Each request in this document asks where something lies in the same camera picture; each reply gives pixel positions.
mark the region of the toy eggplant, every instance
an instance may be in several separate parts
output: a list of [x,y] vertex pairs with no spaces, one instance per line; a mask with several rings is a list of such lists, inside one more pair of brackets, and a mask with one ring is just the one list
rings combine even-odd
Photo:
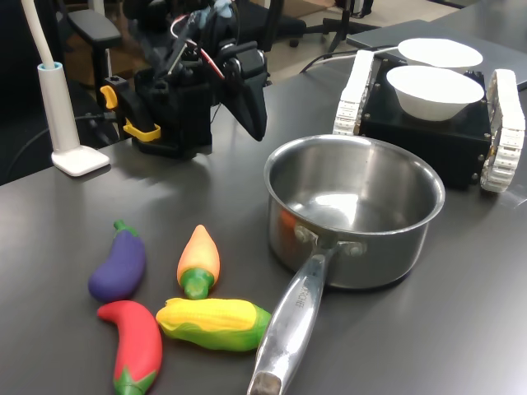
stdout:
[[220,276],[220,255],[203,225],[198,225],[184,248],[177,278],[189,299],[205,299]]
[[97,300],[109,303],[127,299],[139,286],[147,265],[144,243],[134,228],[116,221],[110,255],[91,275],[88,290]]
[[209,350],[250,351],[258,347],[271,314],[246,300],[174,298],[156,315],[168,337]]
[[114,388],[118,395],[144,395],[159,374],[163,347],[156,320],[141,304],[120,300],[97,310],[97,316],[117,325],[119,349]]

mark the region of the yellow clamp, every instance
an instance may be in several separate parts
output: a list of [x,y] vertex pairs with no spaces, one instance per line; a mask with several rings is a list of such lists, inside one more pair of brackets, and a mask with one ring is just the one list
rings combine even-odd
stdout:
[[141,132],[139,129],[135,128],[126,118],[126,125],[123,126],[123,130],[142,142],[151,142],[161,137],[161,127],[155,123],[154,126],[156,128],[151,132]]
[[116,109],[117,108],[117,95],[111,86],[103,86],[100,88],[100,93],[105,96],[106,99],[106,108],[107,109]]

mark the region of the saucepan handle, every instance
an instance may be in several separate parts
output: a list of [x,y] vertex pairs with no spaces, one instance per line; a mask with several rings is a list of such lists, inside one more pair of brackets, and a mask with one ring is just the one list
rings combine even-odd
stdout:
[[315,325],[335,249],[315,247],[291,280],[260,342],[248,395],[282,395],[286,390]]

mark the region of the lamp base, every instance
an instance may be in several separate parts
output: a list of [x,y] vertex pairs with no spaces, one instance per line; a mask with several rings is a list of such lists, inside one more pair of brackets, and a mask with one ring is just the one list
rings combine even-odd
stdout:
[[110,158],[88,146],[78,146],[64,152],[51,154],[54,165],[72,177],[90,173],[110,164]]

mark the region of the red wire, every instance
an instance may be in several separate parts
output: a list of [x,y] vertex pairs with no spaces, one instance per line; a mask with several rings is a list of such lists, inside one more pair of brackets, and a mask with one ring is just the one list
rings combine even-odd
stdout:
[[[175,39],[177,40],[178,39],[178,35],[176,33],[174,33],[174,26],[176,26],[179,22],[181,22],[184,18],[186,18],[187,14],[184,14],[182,16],[178,16],[177,18],[174,19],[174,21],[172,22],[172,26],[170,27],[170,33],[175,37]],[[193,45],[194,47],[197,47],[198,45],[196,43],[194,43],[191,39],[187,39],[186,40],[188,44],[191,44]],[[201,48],[201,54],[202,56],[205,58],[205,60],[207,60],[207,63],[212,67],[212,69],[214,70],[214,72],[222,79],[222,80],[225,80],[225,76],[223,75],[222,73],[222,70],[220,70],[218,68],[218,66],[214,63],[214,61],[212,60],[212,58],[209,56],[209,54],[207,52],[205,52],[205,49]]]

